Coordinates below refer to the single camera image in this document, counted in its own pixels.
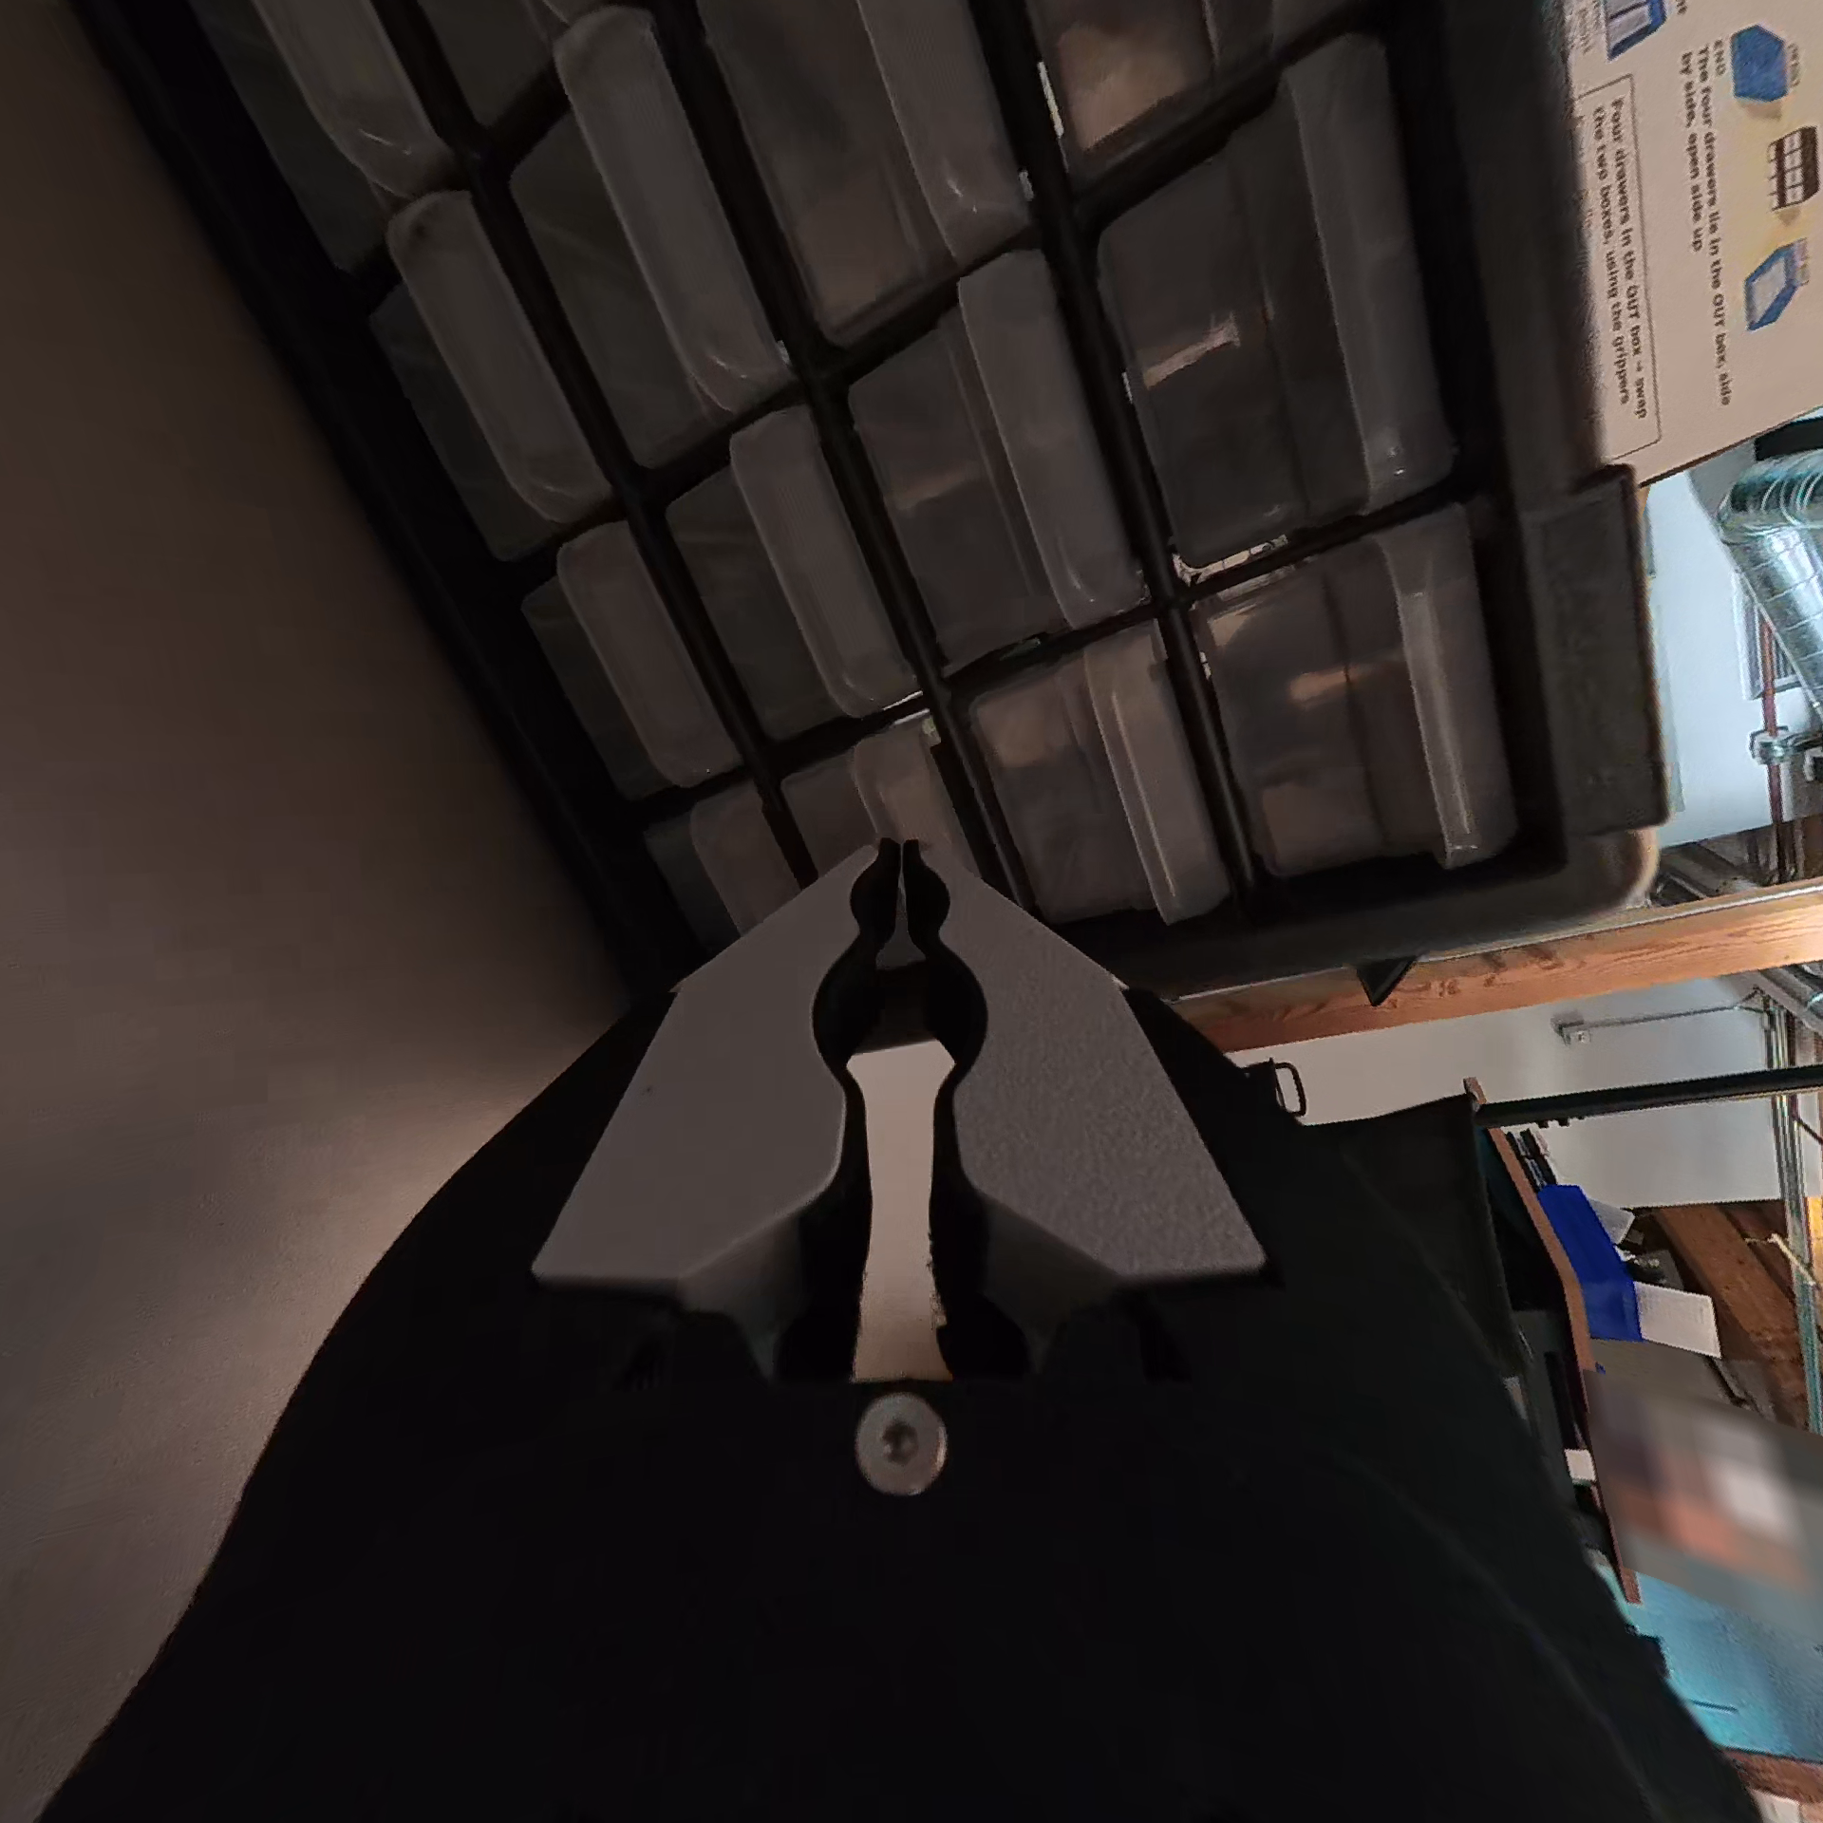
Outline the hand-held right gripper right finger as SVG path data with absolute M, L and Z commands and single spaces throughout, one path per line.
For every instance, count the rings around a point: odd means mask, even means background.
M 969 873 L 900 846 L 933 1105 L 929 1264 L 944 1354 L 1042 1354 L 1129 1291 L 1257 1280 L 1268 1250 L 1129 992 Z

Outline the silver ventilation duct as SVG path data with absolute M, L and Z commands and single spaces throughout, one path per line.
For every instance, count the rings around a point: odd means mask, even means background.
M 1821 712 L 1821 451 L 1753 463 L 1728 488 L 1719 535 L 1814 712 Z

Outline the wooden ceiling beam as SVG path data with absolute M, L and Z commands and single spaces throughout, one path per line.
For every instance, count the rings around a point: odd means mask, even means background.
M 1814 965 L 1819 956 L 1821 883 L 1809 879 L 1418 961 L 1381 1006 L 1354 973 L 1308 973 L 1189 994 L 1177 1012 L 1226 1054 L 1260 1054 Z

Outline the printed instruction poster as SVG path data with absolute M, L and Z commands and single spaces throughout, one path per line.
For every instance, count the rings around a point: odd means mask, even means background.
M 1821 407 L 1821 4 L 1556 23 L 1601 446 L 1649 484 Z

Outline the blue storage bin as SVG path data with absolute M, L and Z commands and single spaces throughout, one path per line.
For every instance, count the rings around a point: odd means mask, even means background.
M 1566 1183 L 1541 1185 L 1536 1198 L 1576 1277 L 1589 1336 L 1642 1342 L 1635 1277 L 1590 1198 Z

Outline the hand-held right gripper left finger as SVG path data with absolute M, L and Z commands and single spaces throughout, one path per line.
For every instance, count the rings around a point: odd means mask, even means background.
M 762 1372 L 848 1381 L 874 1207 L 850 1062 L 895 933 L 897 842 L 880 841 L 694 970 L 534 1278 L 725 1317 Z

